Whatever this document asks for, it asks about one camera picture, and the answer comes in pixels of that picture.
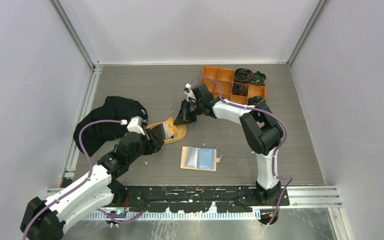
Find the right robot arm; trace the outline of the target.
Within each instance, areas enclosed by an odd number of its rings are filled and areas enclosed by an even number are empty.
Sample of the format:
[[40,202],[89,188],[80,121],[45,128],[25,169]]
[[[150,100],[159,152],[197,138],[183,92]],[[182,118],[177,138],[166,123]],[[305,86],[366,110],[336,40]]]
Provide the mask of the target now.
[[257,105],[243,105],[223,97],[214,97],[202,83],[196,86],[187,84],[184,91],[187,97],[181,102],[174,124],[187,125],[196,122],[199,115],[239,124],[248,146],[257,157],[258,201],[263,205],[270,205],[281,191],[273,157],[280,146],[284,132],[269,107],[262,102]]

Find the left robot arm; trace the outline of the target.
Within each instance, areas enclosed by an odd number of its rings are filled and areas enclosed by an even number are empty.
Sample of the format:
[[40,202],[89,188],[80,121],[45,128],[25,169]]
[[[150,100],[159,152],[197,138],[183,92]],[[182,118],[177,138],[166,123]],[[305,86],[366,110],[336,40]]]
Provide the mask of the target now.
[[126,190],[117,179],[136,159],[158,152],[163,145],[164,139],[149,128],[128,131],[83,177],[46,199],[28,202],[20,224],[22,239],[60,240],[95,210],[122,205]]

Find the yellow oval tray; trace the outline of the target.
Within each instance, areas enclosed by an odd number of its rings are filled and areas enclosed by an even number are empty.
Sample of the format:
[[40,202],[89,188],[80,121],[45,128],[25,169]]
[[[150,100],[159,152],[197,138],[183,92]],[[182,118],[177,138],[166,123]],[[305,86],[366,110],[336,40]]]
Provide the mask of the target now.
[[177,133],[175,134],[174,138],[168,139],[164,144],[171,144],[178,141],[181,141],[186,136],[186,127],[185,125],[176,126],[177,127]]

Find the orange credit card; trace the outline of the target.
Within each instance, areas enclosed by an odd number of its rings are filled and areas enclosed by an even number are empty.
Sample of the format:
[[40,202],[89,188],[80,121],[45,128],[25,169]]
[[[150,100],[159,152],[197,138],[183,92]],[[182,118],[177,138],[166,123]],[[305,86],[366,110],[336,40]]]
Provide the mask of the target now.
[[177,133],[177,127],[174,125],[173,117],[170,117],[162,123],[164,129],[164,139],[168,140],[174,138]]

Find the beige leather card holder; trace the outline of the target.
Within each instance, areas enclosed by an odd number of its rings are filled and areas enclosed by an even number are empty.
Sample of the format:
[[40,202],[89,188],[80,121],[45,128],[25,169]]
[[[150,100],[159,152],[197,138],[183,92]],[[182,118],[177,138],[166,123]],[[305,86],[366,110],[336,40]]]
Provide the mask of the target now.
[[186,170],[215,172],[217,163],[222,155],[217,156],[217,150],[212,148],[198,148],[183,146],[181,152],[180,168]]

